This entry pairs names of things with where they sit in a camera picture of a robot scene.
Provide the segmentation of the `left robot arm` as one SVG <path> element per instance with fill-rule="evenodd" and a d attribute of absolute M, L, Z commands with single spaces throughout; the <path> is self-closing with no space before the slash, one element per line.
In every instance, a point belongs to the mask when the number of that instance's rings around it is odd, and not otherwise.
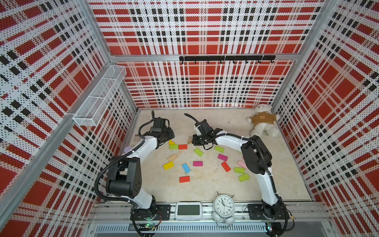
<path fill-rule="evenodd" d="M 125 201 L 132 205 L 131 220 L 142 217 L 152 220 L 157 215 L 157 203 L 153 195 L 142 188 L 143 160 L 161 145 L 175 137 L 168 119 L 156 117 L 152 111 L 150 121 L 138 129 L 140 142 L 130 151 L 113 156 L 109 164 L 99 172 L 94 181 L 97 197 L 108 201 Z"/>

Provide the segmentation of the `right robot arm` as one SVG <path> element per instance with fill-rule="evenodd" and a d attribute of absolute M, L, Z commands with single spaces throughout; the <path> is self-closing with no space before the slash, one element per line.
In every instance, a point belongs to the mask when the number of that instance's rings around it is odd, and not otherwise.
<path fill-rule="evenodd" d="M 289 219 L 287 208 L 277 193 L 271 172 L 272 155 L 259 136 L 243 137 L 217 128 L 213 129 L 207 120 L 198 121 L 195 117 L 185 113 L 185 116 L 195 121 L 196 134 L 192 138 L 195 146 L 208 144 L 227 146 L 242 152 L 247 168 L 257 176 L 261 189 L 263 214 L 267 219 L 277 218 L 279 215 Z"/>

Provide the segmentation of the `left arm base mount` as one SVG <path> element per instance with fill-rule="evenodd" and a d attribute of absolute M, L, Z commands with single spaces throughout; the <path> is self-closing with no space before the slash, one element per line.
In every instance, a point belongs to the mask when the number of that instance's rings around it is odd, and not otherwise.
<path fill-rule="evenodd" d="M 131 208 L 130 220 L 134 221 L 167 221 L 170 219 L 171 205 L 153 204 L 149 209 Z"/>

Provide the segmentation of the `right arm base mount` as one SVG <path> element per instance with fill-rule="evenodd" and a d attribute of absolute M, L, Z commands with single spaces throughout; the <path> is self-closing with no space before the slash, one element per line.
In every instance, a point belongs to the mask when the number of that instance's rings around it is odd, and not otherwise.
<path fill-rule="evenodd" d="M 258 203 L 248 204 L 247 210 L 251 220 L 288 220 L 290 219 L 283 205 L 278 202 L 274 206 Z"/>

